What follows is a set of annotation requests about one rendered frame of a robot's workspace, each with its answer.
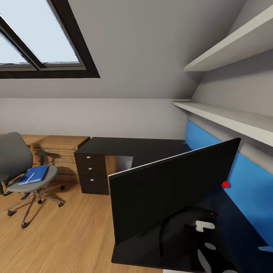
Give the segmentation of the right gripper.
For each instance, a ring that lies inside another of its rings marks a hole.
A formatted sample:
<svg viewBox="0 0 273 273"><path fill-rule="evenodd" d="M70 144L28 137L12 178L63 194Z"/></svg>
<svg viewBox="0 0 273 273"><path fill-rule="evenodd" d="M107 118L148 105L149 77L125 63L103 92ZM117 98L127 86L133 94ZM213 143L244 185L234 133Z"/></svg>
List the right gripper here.
<svg viewBox="0 0 273 273"><path fill-rule="evenodd" d="M209 231L203 230L203 232L199 232L195 228L188 227L186 224L184 224L184 233L187 235L188 240L194 240L195 243L199 237L205 237L210 240Z"/></svg>

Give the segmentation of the folder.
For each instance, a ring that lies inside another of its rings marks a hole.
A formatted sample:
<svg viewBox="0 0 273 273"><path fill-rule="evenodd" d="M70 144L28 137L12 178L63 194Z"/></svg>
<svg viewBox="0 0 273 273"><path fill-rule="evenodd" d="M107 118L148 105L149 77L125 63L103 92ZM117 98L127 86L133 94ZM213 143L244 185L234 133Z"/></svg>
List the folder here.
<svg viewBox="0 0 273 273"><path fill-rule="evenodd" d="M42 180L48 165L30 168L19 181L18 185L24 185Z"/></svg>

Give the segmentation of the mouse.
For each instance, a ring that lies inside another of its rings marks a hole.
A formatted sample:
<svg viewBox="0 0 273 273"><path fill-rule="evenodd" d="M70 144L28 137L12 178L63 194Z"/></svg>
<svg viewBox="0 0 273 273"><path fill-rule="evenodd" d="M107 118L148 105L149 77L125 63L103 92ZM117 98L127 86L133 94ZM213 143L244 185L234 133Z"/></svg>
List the mouse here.
<svg viewBox="0 0 273 273"><path fill-rule="evenodd" d="M191 226L192 228L196 228L196 227L197 227L196 221L200 221L200 219L199 219L199 218L195 218L195 219L190 223L190 226Z"/></svg>

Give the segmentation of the swivel chair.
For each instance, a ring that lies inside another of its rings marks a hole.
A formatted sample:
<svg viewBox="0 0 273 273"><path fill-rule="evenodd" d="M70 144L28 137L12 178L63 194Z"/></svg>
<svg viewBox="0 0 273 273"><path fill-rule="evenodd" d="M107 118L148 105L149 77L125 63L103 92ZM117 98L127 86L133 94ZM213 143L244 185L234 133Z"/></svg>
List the swivel chair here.
<svg viewBox="0 0 273 273"><path fill-rule="evenodd" d="M50 155L50 153L47 151L38 151L35 154L40 156L40 166L44 166L44 156ZM0 135L0 195L5 197L13 192L25 194L25 196L21 198L22 201L18 202L7 210L7 215L10 217L12 214L14 214L14 212L11 210L12 208L17 207L25 201L33 198L28 211L22 220L22 228L27 226L25 220L35 200L37 200L38 204L41 204L42 197L57 202L59 207L63 205L62 202L47 197L42 193L59 186L61 186L60 189L63 190L65 187L64 185L60 184L41 190L43 186L52 181L57 175L58 167L49 164L42 180L24 185L18 185L19 181L30 168L33 168L33 155L21 135L18 132ZM5 194L3 193L2 184L5 185L7 190L7 193Z"/></svg>

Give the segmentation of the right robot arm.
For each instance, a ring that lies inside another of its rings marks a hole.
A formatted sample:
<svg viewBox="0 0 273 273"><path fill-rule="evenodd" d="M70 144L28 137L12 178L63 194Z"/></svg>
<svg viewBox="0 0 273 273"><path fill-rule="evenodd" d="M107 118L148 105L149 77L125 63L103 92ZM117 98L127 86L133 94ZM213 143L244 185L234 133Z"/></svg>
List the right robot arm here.
<svg viewBox="0 0 273 273"><path fill-rule="evenodd" d="M196 225L196 228L192 228L184 224L184 233L188 240L194 240L198 246L198 258L205 271L207 273L239 273L235 265L217 252L216 246L210 241L210 233L205 229L214 229L215 225L204 221L196 221Z"/></svg>

